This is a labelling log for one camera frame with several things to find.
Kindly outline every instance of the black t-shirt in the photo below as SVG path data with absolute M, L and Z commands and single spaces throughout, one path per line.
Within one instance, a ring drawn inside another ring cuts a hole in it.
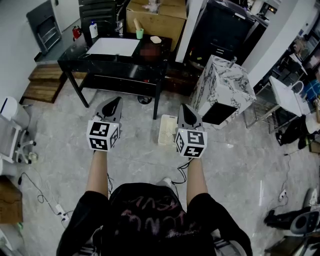
M 217 229 L 221 239 L 212 235 Z M 217 245 L 229 241 L 236 241 L 252 255 L 248 236 L 209 194 L 193 198 L 186 213 L 170 188 L 130 183 L 118 187 L 109 200 L 87 191 L 73 212 L 56 255 L 163 255 L 193 250 L 215 255 Z

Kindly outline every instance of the white basket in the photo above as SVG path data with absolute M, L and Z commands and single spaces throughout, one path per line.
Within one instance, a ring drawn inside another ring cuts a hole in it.
M 164 146 L 176 147 L 174 135 L 178 127 L 178 117 L 163 114 L 161 117 L 158 144 Z

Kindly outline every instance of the power strip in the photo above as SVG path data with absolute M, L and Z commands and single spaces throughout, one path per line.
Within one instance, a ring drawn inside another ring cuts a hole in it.
M 287 191 L 284 189 L 279 195 L 279 202 L 281 202 L 286 196 L 287 196 Z
M 60 217 L 62 218 L 62 220 L 64 222 L 68 222 L 69 221 L 69 217 L 68 215 L 66 214 L 66 212 L 64 211 L 64 209 L 62 209 L 61 205 L 60 204 L 57 204 L 55 206 L 56 210 L 58 211 L 58 213 L 60 213 Z

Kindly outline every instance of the green cup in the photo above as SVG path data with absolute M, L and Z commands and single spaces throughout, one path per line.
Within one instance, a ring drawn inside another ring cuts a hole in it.
M 144 36 L 144 29 L 141 28 L 140 31 L 136 30 L 135 33 L 136 33 L 136 39 L 142 39 L 142 37 Z

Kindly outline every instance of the table leg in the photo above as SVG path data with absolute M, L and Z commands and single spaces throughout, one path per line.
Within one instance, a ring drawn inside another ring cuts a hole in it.
M 160 99 L 160 93 L 161 93 L 161 82 L 158 82 L 155 87 L 155 99 L 154 99 L 154 108 L 153 108 L 153 119 L 157 119 L 157 113 L 158 113 L 158 104 Z
M 88 102 L 86 101 L 84 95 L 82 94 L 81 90 L 79 89 L 79 86 L 77 85 L 77 82 L 74 78 L 74 76 L 72 75 L 72 73 L 70 71 L 65 71 L 65 74 L 66 74 L 66 77 L 70 80 L 76 94 L 78 94 L 80 100 L 82 101 L 83 105 L 86 107 L 86 108 L 89 108 L 89 104 Z
M 268 116 L 270 116 L 273 112 L 275 112 L 276 110 L 278 110 L 280 108 L 279 105 L 275 105 L 273 108 L 271 108 L 267 113 L 265 113 L 263 116 L 261 117 L 256 117 L 255 121 L 253 121 L 252 123 L 250 123 L 249 125 L 246 125 L 246 128 L 249 129 L 251 126 L 253 126 L 255 123 L 259 122 L 259 121 L 263 121 L 265 120 Z
M 295 120 L 297 118 L 298 118 L 298 116 L 291 118 L 289 121 L 285 122 L 284 124 L 280 125 L 279 127 L 269 131 L 269 133 L 272 134 L 272 133 L 278 132 L 282 127 L 285 127 L 286 125 L 290 124 L 293 120 Z

